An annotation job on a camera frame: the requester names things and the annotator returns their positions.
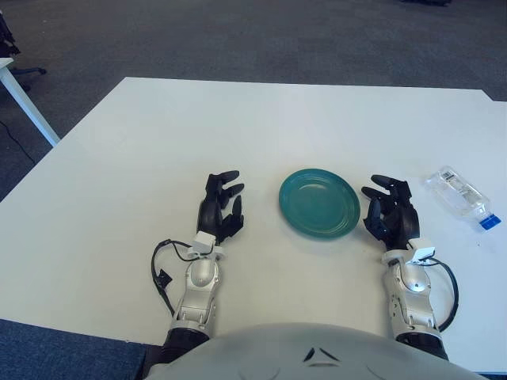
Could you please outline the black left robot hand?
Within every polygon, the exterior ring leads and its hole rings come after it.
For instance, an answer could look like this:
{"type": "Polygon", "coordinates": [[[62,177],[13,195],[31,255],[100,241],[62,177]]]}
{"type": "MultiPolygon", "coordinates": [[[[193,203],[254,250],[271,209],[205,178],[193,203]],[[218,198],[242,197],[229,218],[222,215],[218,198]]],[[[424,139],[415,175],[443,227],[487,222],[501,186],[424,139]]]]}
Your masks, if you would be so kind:
{"type": "Polygon", "coordinates": [[[210,174],[205,186],[205,197],[200,203],[197,217],[197,232],[205,232],[215,238],[220,245],[243,228],[242,197],[244,184],[224,185],[239,177],[238,170],[210,174]]]}

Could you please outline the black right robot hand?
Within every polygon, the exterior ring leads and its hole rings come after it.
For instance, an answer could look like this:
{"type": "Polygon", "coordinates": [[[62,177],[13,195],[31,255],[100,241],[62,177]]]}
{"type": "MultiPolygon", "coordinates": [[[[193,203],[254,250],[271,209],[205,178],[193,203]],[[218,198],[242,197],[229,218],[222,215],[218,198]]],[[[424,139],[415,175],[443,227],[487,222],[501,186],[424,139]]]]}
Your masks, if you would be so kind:
{"type": "Polygon", "coordinates": [[[373,183],[384,188],[388,194],[370,187],[362,193],[370,200],[364,225],[367,231],[385,244],[386,250],[406,250],[410,239],[420,237],[417,211],[410,202],[410,187],[404,180],[375,174],[373,183]]]}

